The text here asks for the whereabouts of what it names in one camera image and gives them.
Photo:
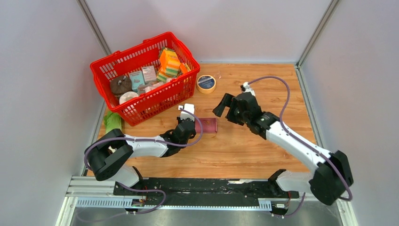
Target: wooden floor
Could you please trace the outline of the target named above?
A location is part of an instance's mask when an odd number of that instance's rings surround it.
[[[283,78],[291,88],[291,99],[284,113],[284,121],[297,133],[315,142],[303,96],[293,65],[265,64],[201,64],[199,75],[210,74],[217,79],[216,90],[194,96],[183,102],[195,105],[199,118],[215,117],[212,110],[225,93],[238,95],[240,85],[265,75]],[[263,111],[278,115],[286,100],[285,86],[278,80],[267,79],[251,85]],[[182,149],[167,158],[140,157],[128,160],[143,177],[184,178],[268,178],[278,169],[297,172],[308,170],[285,150],[252,134],[246,126],[228,122],[224,116],[217,118],[217,134],[204,134],[194,146]],[[124,123],[123,132],[138,137],[153,137],[174,129],[180,111],[172,107],[134,127]],[[101,126],[99,137],[105,133]]]

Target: roll of tape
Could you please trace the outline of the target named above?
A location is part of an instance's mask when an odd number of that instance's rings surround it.
[[[138,94],[137,94],[137,93],[132,92],[132,91],[126,92],[126,93],[124,93],[124,94],[119,98],[119,104],[121,105],[121,104],[123,104],[124,102],[126,102],[126,101],[128,101],[128,100],[131,100],[131,99],[133,99],[133,98],[135,98],[135,97],[138,97]]]
[[[216,88],[216,79],[208,74],[201,75],[197,79],[197,89],[201,93],[212,93]]]

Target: gray floor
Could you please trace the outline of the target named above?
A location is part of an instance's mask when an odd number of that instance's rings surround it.
[[[298,202],[291,202],[293,211]],[[124,212],[123,209],[77,208],[71,226],[341,226],[338,208],[320,202],[305,202],[301,210],[292,218],[272,218],[269,213],[260,211],[221,211],[221,210],[157,210],[148,214],[119,216],[98,223],[83,223],[84,220],[98,220]]]

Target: metal corner post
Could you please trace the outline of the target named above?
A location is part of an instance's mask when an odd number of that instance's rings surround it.
[[[98,27],[97,22],[94,19],[94,16],[91,13],[86,0],[76,0],[76,1],[79,4],[80,8],[82,9],[83,14],[85,15],[88,23],[90,24],[90,27],[93,29],[94,35],[97,37],[98,42],[100,43],[101,48],[103,48],[104,53],[106,55],[110,55],[112,53],[111,49],[108,46],[107,42],[105,41],[105,38],[101,33],[100,28]]]
[[[60,213],[58,214],[56,226],[69,226],[71,224],[77,201],[78,197],[64,198]]]
[[[302,76],[302,69],[300,69],[298,66],[295,66],[295,72],[298,77],[299,86],[301,87],[301,90],[302,90],[303,101],[305,102],[306,110],[308,112],[308,116],[311,121],[311,127],[313,130],[314,138],[316,139],[316,144],[320,147],[323,147],[323,143],[324,143],[323,137],[320,134],[319,123],[318,123],[316,116],[314,115],[314,112],[313,112],[313,105],[311,103],[311,98],[309,96],[309,92],[307,91],[308,87],[306,85],[306,81],[303,79],[303,76]]]
[[[302,65],[304,64],[306,58],[308,57],[308,54],[310,53],[311,49],[313,48],[313,45],[316,43],[316,41],[319,38],[324,27],[326,27],[328,20],[330,19],[331,15],[333,14],[334,10],[336,9],[336,7],[338,6],[340,1],[341,0],[331,0],[326,12],[324,13],[323,17],[321,18],[319,24],[317,25],[316,30],[314,31],[308,44],[306,45],[305,50],[303,50],[301,57],[299,58],[298,62],[296,63],[296,66],[298,68],[301,68]]]

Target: aluminum frame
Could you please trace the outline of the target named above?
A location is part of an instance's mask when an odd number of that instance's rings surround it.
[[[334,10],[336,9],[338,3],[340,0],[332,0],[324,13],[322,19],[319,22],[319,25],[317,26],[315,32],[313,33],[311,39],[309,40],[306,48],[304,49],[300,59],[295,65],[295,71],[299,80],[299,84],[303,93],[303,99],[306,105],[306,109],[311,121],[313,133],[315,135],[317,144],[321,147],[323,147],[323,137],[319,133],[319,126],[318,126],[318,121],[313,113],[312,110],[312,104],[311,104],[311,98],[307,92],[307,85],[305,80],[303,79],[303,74],[302,74],[302,69],[301,67],[306,61],[307,56],[311,52],[315,42],[317,41],[318,37],[322,33],[324,27],[326,26],[329,18],[333,14]],[[104,36],[102,35],[89,7],[88,4],[85,0],[77,0],[77,3],[82,9],[83,14],[85,15],[86,19],[88,20],[88,23],[90,24],[91,28],[93,29],[100,45],[101,48],[103,49],[104,53],[109,55],[111,54],[111,50],[108,46],[108,44],[105,41]],[[104,112],[106,109],[105,102],[103,102],[103,106],[101,108],[101,112],[99,114],[99,118],[95,127],[95,131],[92,136],[92,143],[97,140],[99,128],[102,123],[102,118],[104,116]],[[124,198],[136,198],[134,196],[130,197],[121,197],[121,196],[114,196],[112,194],[113,192],[113,181],[102,181],[98,182],[95,180],[94,177],[72,177],[71,183],[68,187],[67,193],[64,198],[63,205],[60,209],[60,213],[58,215],[58,219],[56,222],[57,226],[68,226],[71,223],[72,216],[75,210],[75,207],[78,203],[78,200],[80,197],[94,197],[94,198],[114,198],[114,199],[124,199]],[[316,198],[312,194],[307,194],[306,195],[306,200],[308,201],[314,201]],[[358,223],[356,221],[356,216],[353,212],[353,208],[350,202],[344,202],[341,200],[337,201],[338,209],[340,211],[341,215],[341,220],[344,226],[357,226]]]

